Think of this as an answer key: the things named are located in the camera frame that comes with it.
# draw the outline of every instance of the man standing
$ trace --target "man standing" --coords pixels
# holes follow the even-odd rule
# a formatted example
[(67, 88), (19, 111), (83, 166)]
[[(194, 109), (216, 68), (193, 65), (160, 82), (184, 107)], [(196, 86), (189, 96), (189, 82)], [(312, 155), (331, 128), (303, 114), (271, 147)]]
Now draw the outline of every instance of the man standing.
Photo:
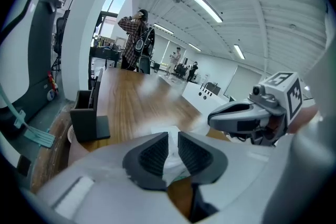
[(133, 71), (137, 67), (136, 62), (140, 55), (134, 53), (134, 43), (139, 39), (141, 33), (147, 30), (147, 19), (147, 10), (141, 9), (134, 16), (124, 17), (118, 22), (118, 25), (129, 34), (125, 50), (122, 54), (121, 69)]
[(170, 55), (170, 64), (169, 66), (167, 66), (167, 69), (166, 69), (166, 72), (167, 72), (166, 76), (168, 76), (168, 78), (170, 76), (170, 68), (173, 67), (173, 70), (174, 70), (174, 67), (177, 65), (177, 63), (180, 60), (180, 57), (181, 57), (180, 51), (181, 51), (181, 48), (177, 47), (176, 48), (177, 53), (173, 53), (172, 55)]
[(187, 81), (191, 81), (195, 75), (195, 71), (198, 69), (197, 62), (194, 62), (194, 64), (190, 67), (189, 76), (187, 78)]

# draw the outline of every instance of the white ceiling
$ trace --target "white ceiling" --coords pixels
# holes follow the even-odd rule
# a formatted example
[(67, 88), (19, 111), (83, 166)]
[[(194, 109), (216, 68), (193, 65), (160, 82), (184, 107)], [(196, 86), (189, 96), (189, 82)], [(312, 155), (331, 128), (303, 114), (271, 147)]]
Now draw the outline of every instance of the white ceiling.
[[(154, 20), (202, 53), (242, 62), (268, 73), (301, 77), (323, 53), (326, 0), (206, 0), (222, 17), (216, 23), (193, 0), (138, 0)], [(246, 60), (234, 52), (239, 44)]]

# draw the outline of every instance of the plaid shirt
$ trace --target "plaid shirt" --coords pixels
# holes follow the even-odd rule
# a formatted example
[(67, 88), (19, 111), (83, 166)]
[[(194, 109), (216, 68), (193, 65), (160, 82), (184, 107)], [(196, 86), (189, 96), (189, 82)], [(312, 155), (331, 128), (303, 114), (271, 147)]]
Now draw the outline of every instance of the plaid shirt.
[(135, 20), (132, 22), (132, 17), (123, 17), (119, 22), (118, 25), (128, 32), (130, 35), (128, 36), (128, 40), (126, 43), (125, 50), (123, 52), (123, 56), (126, 58), (127, 62), (132, 67), (137, 67), (137, 60), (139, 59), (139, 56), (135, 55), (133, 52), (133, 46), (134, 43), (138, 40), (140, 37), (140, 31), (139, 27), (141, 25), (141, 21)]

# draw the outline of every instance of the wooden table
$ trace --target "wooden table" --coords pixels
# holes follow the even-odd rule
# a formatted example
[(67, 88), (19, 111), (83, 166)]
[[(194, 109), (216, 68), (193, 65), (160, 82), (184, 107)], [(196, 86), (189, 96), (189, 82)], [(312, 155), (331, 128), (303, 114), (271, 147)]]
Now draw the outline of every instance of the wooden table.
[[(103, 73), (97, 115), (107, 115), (111, 137), (81, 143), (88, 151), (151, 134), (154, 126), (177, 126), (191, 131), (202, 115), (157, 74), (107, 68)], [(228, 140), (219, 131), (210, 129), (207, 136)], [(193, 191), (191, 179), (169, 185), (167, 194), (177, 209), (188, 218)]]

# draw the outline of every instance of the wooden desk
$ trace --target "wooden desk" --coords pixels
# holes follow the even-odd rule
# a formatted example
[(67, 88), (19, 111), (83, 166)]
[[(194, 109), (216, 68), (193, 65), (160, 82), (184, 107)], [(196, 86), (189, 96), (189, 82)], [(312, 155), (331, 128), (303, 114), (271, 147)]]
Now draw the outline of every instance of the wooden desk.
[[(111, 137), (82, 143), (88, 151), (151, 134), (152, 127), (191, 131), (202, 115), (162, 78), (117, 68), (103, 73), (97, 115), (107, 115)], [(210, 129), (208, 136), (227, 140)]]

